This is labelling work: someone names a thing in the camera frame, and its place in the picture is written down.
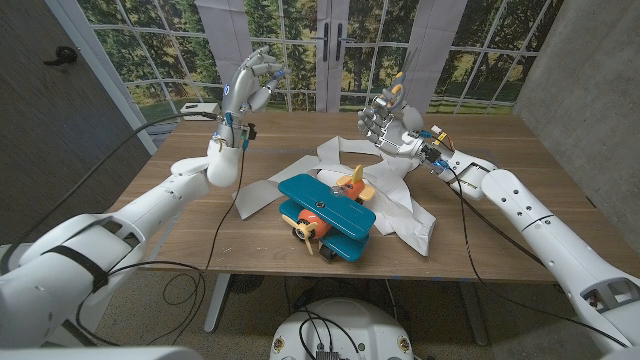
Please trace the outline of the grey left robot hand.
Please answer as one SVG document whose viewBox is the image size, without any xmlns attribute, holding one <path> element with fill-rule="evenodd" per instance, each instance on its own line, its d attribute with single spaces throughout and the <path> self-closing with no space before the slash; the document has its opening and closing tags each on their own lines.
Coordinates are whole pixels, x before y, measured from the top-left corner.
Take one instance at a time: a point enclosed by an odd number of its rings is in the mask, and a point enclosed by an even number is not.
<svg viewBox="0 0 640 360">
<path fill-rule="evenodd" d="M 268 54 L 264 46 L 250 54 L 223 89 L 221 115 L 217 135 L 228 147 L 237 148 L 241 142 L 241 125 L 247 113 L 262 111 L 280 78 L 291 70 Z"/>
</svg>

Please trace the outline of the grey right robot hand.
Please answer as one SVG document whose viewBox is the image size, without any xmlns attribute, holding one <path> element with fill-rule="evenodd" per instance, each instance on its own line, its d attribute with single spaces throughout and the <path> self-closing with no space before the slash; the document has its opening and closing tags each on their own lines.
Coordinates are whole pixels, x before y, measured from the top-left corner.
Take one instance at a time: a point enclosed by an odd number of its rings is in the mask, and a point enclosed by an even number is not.
<svg viewBox="0 0 640 360">
<path fill-rule="evenodd" d="M 424 128 L 421 114 L 404 100 L 402 84 L 383 89 L 358 112 L 357 124 L 363 136 L 390 156 L 416 159 L 438 174 L 449 168 L 433 133 Z"/>
</svg>

